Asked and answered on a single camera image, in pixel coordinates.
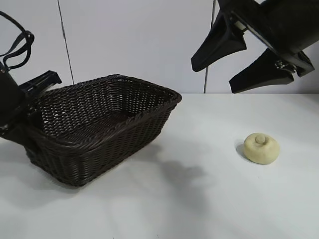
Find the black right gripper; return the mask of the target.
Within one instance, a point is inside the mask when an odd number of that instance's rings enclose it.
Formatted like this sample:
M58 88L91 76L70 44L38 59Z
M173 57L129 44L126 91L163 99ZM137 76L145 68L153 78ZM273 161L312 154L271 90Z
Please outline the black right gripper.
M317 0L220 0L220 12L206 39L191 58L194 72L217 60L246 50L241 23L267 49L251 65L235 75L229 85L232 93L271 86L288 85L314 71L304 49L319 40Z

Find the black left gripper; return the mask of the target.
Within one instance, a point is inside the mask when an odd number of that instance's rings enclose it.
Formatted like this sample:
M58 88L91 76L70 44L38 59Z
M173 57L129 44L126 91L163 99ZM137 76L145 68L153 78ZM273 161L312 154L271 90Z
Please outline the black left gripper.
M41 129L40 94L61 83L59 75L49 70L18 85L4 65L0 65L0 136L22 145L32 163L35 162L37 145L28 136L24 124L14 124L24 119L27 113L28 125Z

